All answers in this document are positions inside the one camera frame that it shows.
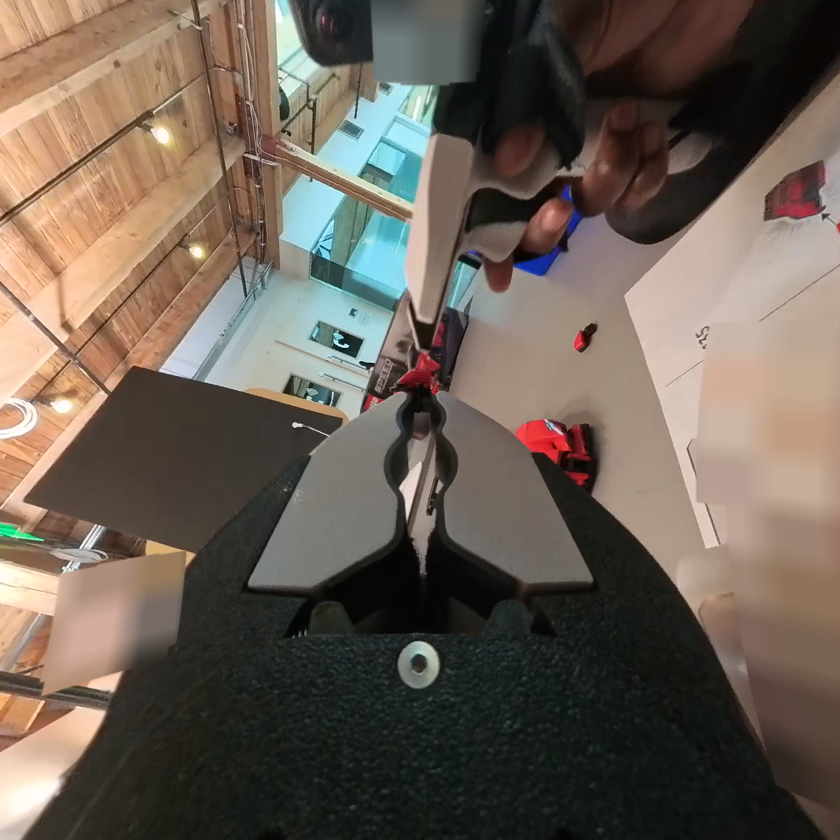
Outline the lego instruction booklet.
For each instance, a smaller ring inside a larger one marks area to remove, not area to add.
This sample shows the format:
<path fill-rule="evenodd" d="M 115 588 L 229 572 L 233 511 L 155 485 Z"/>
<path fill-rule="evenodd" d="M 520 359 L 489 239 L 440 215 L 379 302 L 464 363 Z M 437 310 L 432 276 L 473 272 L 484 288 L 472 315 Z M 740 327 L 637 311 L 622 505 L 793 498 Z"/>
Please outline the lego instruction booklet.
<path fill-rule="evenodd" d="M 838 106 L 814 101 L 626 294 L 706 549 L 692 448 L 711 328 L 781 314 L 838 269 Z"/>

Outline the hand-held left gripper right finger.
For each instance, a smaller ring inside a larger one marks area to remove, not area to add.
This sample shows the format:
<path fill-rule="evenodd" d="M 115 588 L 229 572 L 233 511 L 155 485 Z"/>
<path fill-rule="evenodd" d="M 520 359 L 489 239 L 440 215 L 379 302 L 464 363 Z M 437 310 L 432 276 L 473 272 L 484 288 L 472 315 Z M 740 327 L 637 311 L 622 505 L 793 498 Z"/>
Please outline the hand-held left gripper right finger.
<path fill-rule="evenodd" d="M 590 590 L 595 580 L 531 453 L 504 426 L 440 393 L 427 595 L 489 615 L 500 602 Z"/>

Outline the person's right hand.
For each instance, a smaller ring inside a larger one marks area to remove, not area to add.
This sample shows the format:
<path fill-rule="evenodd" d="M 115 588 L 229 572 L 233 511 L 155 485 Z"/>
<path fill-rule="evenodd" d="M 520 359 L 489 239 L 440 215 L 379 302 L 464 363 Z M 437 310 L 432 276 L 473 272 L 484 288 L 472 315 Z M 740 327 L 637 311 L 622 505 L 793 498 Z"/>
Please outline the person's right hand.
<path fill-rule="evenodd" d="M 667 174 L 662 122 L 643 120 L 642 99 L 683 99 L 730 54 L 753 1 L 555 2 L 590 93 L 615 100 L 606 111 L 582 178 L 557 179 L 530 217 L 519 247 L 539 255 L 564 235 L 575 207 L 592 217 L 633 210 Z"/>

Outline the red lego car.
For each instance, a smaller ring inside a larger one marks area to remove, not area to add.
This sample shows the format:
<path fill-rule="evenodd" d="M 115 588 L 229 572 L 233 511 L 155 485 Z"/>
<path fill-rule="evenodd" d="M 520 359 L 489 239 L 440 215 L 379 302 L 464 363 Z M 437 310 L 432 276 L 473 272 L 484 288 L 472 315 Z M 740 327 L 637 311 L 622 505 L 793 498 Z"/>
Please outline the red lego car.
<path fill-rule="evenodd" d="M 515 436 L 532 453 L 547 456 L 573 482 L 592 494 L 599 463 L 592 427 L 535 419 L 520 425 Z"/>

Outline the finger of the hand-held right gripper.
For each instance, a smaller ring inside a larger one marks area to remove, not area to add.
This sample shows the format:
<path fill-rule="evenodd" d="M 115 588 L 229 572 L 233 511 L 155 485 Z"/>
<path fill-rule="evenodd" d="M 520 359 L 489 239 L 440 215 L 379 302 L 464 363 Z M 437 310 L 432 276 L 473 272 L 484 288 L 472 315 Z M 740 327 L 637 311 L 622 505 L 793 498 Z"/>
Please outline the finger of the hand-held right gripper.
<path fill-rule="evenodd" d="M 461 310 L 445 307 L 438 324 L 438 362 L 440 384 L 450 384 L 455 372 L 459 351 L 469 326 L 469 315 Z"/>
<path fill-rule="evenodd" d="M 444 133 L 429 139 L 406 246 L 408 317 L 419 350 L 431 350 L 445 309 L 466 206 L 474 147 Z"/>

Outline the black red lego block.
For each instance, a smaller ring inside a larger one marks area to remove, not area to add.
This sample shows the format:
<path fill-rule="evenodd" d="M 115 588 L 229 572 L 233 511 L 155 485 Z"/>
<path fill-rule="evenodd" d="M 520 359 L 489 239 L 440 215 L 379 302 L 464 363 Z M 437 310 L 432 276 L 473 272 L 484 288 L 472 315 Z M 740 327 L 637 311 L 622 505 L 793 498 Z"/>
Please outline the black red lego block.
<path fill-rule="evenodd" d="M 446 363 L 443 344 L 434 346 L 428 352 L 409 353 L 406 360 L 393 360 L 391 393 L 424 388 L 433 394 L 447 392 L 451 384 L 451 373 Z"/>

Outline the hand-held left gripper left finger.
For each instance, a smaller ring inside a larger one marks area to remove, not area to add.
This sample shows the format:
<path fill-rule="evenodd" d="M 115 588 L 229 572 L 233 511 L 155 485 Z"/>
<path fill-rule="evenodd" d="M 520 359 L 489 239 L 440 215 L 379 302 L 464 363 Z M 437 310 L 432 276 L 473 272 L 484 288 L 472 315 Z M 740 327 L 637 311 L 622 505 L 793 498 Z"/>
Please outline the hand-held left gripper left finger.
<path fill-rule="evenodd" d="M 415 610 L 419 561 L 400 485 L 414 399 L 399 392 L 316 447 L 251 573 L 252 592 Z"/>

